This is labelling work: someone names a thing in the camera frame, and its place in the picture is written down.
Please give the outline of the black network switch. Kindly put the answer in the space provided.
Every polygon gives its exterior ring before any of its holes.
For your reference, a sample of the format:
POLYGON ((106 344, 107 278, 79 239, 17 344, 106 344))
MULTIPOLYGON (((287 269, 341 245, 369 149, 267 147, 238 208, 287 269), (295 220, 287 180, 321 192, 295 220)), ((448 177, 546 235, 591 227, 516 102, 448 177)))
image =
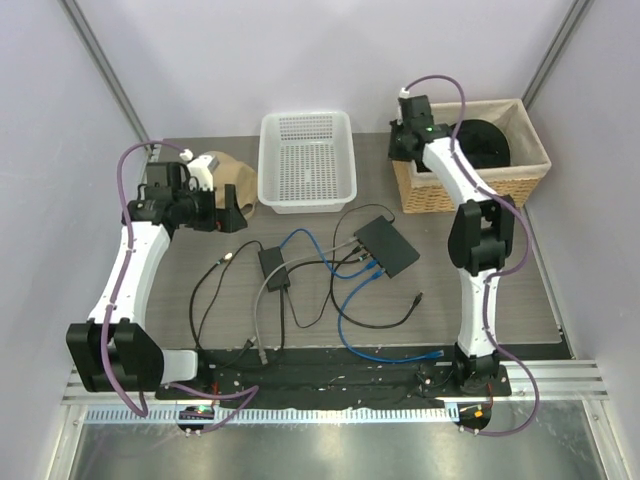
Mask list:
POLYGON ((382 215, 357 229, 354 237, 389 278, 398 276, 420 258, 420 253, 382 215))

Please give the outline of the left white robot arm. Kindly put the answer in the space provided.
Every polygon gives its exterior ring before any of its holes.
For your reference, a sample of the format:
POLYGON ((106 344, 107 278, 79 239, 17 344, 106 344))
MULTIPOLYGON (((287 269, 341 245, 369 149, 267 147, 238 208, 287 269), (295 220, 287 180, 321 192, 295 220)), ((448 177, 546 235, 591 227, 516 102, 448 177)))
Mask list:
POLYGON ((247 222, 236 188, 214 175, 215 154, 182 161, 152 162, 146 181, 122 217, 120 247, 107 284, 83 323, 67 330, 66 343, 85 389, 111 392, 113 380, 126 392, 154 392, 177 382, 190 398, 205 397, 212 373, 193 349, 162 349, 145 330, 151 287, 174 233, 234 233, 247 222))

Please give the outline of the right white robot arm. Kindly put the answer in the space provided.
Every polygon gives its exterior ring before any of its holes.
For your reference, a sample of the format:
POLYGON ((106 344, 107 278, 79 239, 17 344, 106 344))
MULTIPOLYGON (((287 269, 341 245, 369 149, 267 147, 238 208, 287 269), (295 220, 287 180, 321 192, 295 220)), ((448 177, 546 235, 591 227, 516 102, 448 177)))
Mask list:
POLYGON ((499 371, 491 330, 498 273, 513 247, 514 203, 508 196, 498 196, 480 177, 454 131, 435 122, 428 97, 413 96, 406 88, 398 95, 388 156, 395 162, 423 165, 436 175, 456 207, 447 248, 460 276, 462 320, 451 380, 462 394, 484 393, 499 371))

